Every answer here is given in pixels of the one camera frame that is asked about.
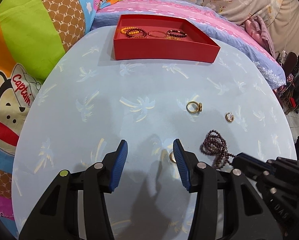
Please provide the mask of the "purple garnet bead strand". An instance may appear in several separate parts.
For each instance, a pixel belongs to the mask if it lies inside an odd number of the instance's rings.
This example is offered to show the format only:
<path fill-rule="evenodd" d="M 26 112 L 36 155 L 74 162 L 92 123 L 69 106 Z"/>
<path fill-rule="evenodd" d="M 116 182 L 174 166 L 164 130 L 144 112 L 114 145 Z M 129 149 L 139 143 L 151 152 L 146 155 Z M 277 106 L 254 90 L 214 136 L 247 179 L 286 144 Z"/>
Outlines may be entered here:
<path fill-rule="evenodd" d="M 214 129 L 207 133 L 199 149 L 201 153 L 214 157 L 213 166 L 218 170 L 232 165 L 231 160 L 236 156 L 228 151 L 226 140 Z"/>

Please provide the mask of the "gold hoop earring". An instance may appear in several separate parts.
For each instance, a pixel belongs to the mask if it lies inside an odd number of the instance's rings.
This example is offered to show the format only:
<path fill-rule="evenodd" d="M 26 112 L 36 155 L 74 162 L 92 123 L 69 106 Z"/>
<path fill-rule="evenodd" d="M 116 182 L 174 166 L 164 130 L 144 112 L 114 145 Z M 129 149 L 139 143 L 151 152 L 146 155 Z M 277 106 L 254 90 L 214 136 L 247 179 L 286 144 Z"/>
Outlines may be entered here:
<path fill-rule="evenodd" d="M 231 112 L 228 112 L 225 114 L 225 119 L 227 122 L 232 123 L 235 120 L 235 116 Z"/>
<path fill-rule="evenodd" d="M 176 164 L 176 160 L 175 160 L 175 157 L 174 157 L 174 154 L 173 154 L 173 151 L 169 154 L 169 159 L 172 163 Z"/>

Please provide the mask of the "thin gold bangle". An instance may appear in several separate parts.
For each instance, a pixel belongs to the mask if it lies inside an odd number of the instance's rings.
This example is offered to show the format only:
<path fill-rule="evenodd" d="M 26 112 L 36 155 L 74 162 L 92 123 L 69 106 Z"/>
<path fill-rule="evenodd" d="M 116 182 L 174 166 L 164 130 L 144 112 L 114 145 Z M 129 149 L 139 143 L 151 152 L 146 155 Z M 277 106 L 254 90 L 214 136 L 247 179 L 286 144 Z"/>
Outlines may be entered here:
<path fill-rule="evenodd" d="M 148 32 L 148 35 L 154 38 L 166 38 L 167 36 L 167 34 L 164 31 L 159 30 L 151 30 Z"/>

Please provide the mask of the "red jewelry tray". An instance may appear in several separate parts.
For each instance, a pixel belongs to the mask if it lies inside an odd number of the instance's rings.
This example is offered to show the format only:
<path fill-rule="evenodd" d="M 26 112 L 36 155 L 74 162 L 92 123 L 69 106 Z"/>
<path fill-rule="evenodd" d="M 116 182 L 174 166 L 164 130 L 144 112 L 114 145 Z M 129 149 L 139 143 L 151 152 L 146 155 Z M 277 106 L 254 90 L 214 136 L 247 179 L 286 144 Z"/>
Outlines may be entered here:
<path fill-rule="evenodd" d="M 166 38 L 148 35 L 164 31 Z M 157 15 L 121 15 L 114 38 L 116 60 L 170 59 L 213 63 L 220 51 L 200 29 L 185 19 Z"/>

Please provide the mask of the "dark wooden chair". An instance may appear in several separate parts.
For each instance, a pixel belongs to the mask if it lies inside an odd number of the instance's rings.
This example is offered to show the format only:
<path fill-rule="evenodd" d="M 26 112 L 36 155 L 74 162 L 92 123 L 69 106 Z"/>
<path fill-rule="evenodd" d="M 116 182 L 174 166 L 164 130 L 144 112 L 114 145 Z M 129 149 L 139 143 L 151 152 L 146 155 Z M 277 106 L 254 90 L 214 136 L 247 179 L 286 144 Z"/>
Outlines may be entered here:
<path fill-rule="evenodd" d="M 292 73 L 294 68 L 297 65 L 297 55 L 294 52 L 290 52 L 284 63 L 282 64 L 282 69 L 284 70 L 285 74 L 285 81 L 287 81 L 288 76 Z"/>

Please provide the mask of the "pink and blue pillow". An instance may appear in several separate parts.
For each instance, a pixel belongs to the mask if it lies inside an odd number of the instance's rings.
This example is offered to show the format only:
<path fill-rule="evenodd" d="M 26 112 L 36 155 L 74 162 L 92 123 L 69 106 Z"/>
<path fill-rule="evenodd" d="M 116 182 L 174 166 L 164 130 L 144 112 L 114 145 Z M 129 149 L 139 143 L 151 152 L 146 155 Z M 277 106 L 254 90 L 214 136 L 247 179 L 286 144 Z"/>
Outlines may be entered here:
<path fill-rule="evenodd" d="M 208 7 L 181 0 L 122 0 L 98 10 L 91 29 L 116 25 L 121 15 L 146 14 L 188 20 L 209 37 L 244 53 L 258 68 L 272 89 L 286 84 L 286 75 L 276 60 L 242 27 Z"/>

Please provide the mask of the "pink folded cloth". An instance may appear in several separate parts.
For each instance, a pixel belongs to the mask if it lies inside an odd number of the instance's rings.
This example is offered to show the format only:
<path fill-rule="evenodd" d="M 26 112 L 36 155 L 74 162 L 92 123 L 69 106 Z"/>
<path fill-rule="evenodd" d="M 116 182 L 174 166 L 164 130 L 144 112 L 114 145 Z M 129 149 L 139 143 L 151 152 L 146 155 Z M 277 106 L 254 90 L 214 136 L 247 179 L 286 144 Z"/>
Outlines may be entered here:
<path fill-rule="evenodd" d="M 272 57 L 275 57 L 275 48 L 264 20 L 260 16 L 247 19 L 244 22 L 246 32 Z"/>

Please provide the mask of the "colourful monkey cartoon quilt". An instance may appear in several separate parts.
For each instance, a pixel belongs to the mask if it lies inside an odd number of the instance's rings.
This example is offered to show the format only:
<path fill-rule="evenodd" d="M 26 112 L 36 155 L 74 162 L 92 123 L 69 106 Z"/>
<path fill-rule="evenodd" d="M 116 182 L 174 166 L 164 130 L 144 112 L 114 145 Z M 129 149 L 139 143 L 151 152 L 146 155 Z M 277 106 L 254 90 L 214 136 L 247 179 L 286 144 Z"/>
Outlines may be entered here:
<path fill-rule="evenodd" d="M 44 80 L 117 0 L 0 0 L 0 228 L 17 239 L 11 190 L 21 130 Z"/>

